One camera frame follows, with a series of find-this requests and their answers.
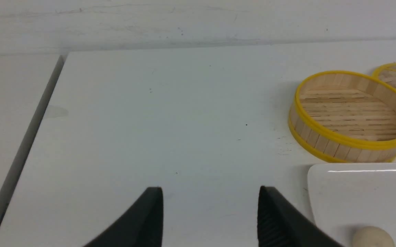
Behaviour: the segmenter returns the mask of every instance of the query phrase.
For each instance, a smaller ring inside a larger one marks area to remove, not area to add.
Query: yellow rim
[[[329,130],[328,128],[320,125],[318,122],[316,122],[304,109],[302,104],[300,103],[300,90],[302,86],[309,80],[311,80],[314,77],[318,77],[320,75],[325,75],[325,74],[333,74],[333,73],[341,73],[341,74],[350,74],[350,75],[357,75],[360,77],[367,78],[369,80],[375,81],[376,83],[379,83],[386,88],[390,89],[396,94],[396,89],[394,89],[392,86],[389,84],[378,80],[377,78],[370,77],[368,75],[356,73],[356,72],[350,72],[350,71],[325,71],[325,72],[320,72],[315,75],[311,75],[310,77],[306,78],[303,80],[303,82],[297,87],[297,90],[295,91],[295,110],[297,111],[297,114],[299,117],[303,120],[303,122],[308,125],[311,129],[316,131],[322,136],[325,136],[326,138],[337,142],[339,144],[344,144],[349,147],[353,148],[360,148],[360,149],[368,149],[368,150],[386,150],[386,149],[391,149],[393,147],[396,147],[396,139],[389,140],[389,141],[366,141],[366,140],[360,140],[360,139],[354,139],[349,136],[345,136],[340,133],[333,132]]]
[[[329,163],[349,163],[349,161],[345,161],[345,160],[341,160],[339,158],[335,158],[329,155],[325,155],[324,153],[320,152],[319,150],[316,150],[315,148],[313,148],[311,145],[309,145],[307,142],[305,142],[295,131],[295,128],[293,127],[292,123],[291,123],[291,119],[290,117],[288,117],[288,126],[289,126],[289,130],[291,131],[292,136],[294,136],[294,139],[305,149],[307,150],[309,153],[311,153],[312,155],[316,156],[317,158],[329,162]],[[394,159],[396,158],[396,156],[394,156],[393,158],[390,158],[389,160],[386,160],[385,162],[392,162]]]

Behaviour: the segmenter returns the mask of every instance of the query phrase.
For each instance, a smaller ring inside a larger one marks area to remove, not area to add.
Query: white wall
[[[391,0],[0,0],[0,54],[391,38]]]

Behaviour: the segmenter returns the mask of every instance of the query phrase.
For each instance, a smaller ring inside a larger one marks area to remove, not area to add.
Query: beige ball
[[[353,235],[353,247],[395,247],[392,237],[381,228],[367,226]]]

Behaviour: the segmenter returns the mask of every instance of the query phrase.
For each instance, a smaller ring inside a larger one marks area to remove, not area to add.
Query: white tabletop
[[[0,227],[0,247],[81,246],[148,186],[163,246],[257,246],[259,186],[312,218],[287,116],[316,72],[371,73],[396,41],[72,52]]]
[[[0,219],[60,68],[58,55],[0,57]]]

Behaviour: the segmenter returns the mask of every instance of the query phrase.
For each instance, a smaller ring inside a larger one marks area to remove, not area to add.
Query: white square plate
[[[351,247],[356,229],[376,226],[396,245],[396,164],[317,164],[308,172],[314,221]]]

